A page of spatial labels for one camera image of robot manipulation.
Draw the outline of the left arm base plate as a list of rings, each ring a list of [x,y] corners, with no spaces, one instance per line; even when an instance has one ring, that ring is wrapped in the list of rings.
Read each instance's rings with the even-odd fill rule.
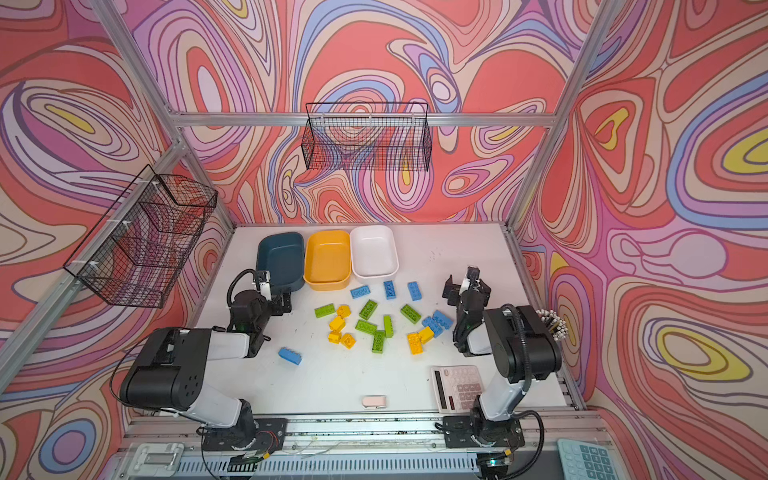
[[[226,429],[200,427],[202,450],[272,454],[283,448],[287,425],[286,418],[257,418],[250,425],[238,424]]]

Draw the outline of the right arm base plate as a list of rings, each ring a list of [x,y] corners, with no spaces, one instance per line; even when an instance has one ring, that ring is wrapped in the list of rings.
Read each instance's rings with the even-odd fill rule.
[[[517,450],[526,443],[518,420],[493,422],[469,415],[445,416],[439,425],[448,448],[504,447]]]

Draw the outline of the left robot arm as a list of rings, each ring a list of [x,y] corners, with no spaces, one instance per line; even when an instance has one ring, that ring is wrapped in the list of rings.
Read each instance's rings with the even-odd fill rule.
[[[247,400],[226,395],[205,380],[205,373],[216,361],[256,357],[269,340],[269,320],[292,311],[291,294],[302,286],[301,281],[273,281],[268,270],[241,271],[226,293],[228,325],[154,330],[120,385],[119,401],[199,423],[203,452],[271,455],[280,450],[285,422],[258,423]]]

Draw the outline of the blue lego brick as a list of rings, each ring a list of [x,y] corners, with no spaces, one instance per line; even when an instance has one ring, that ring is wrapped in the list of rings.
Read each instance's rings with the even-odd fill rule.
[[[370,293],[371,293],[371,290],[368,285],[363,285],[350,290],[350,295],[353,299],[358,299],[358,298],[367,296]]]
[[[446,331],[449,331],[454,323],[454,321],[450,317],[440,312],[439,310],[436,310],[433,313],[432,318],[443,330],[446,330]]]
[[[425,317],[422,320],[422,325],[424,328],[429,328],[433,332],[434,337],[439,337],[444,331],[441,324],[434,317]]]
[[[423,298],[421,289],[416,281],[409,282],[407,287],[412,301],[419,301]]]
[[[394,300],[397,298],[396,290],[394,283],[391,280],[385,281],[383,283],[384,290],[385,290],[385,298],[387,300]]]

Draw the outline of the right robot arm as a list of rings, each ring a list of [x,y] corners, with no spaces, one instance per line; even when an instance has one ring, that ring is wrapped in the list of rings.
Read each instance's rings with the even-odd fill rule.
[[[454,347],[465,357],[490,355],[498,371],[466,415],[443,418],[449,448],[523,446],[520,421],[532,413],[519,406],[536,381],[562,366],[561,349],[540,314],[530,305],[490,308],[491,293],[472,266],[461,282],[448,278],[443,288],[442,297],[456,309]]]

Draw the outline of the blue lego brick lone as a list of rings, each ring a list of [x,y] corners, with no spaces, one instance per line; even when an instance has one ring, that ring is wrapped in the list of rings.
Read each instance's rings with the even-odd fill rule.
[[[294,365],[300,365],[302,362],[302,356],[298,352],[285,347],[279,350],[278,355],[283,360]]]

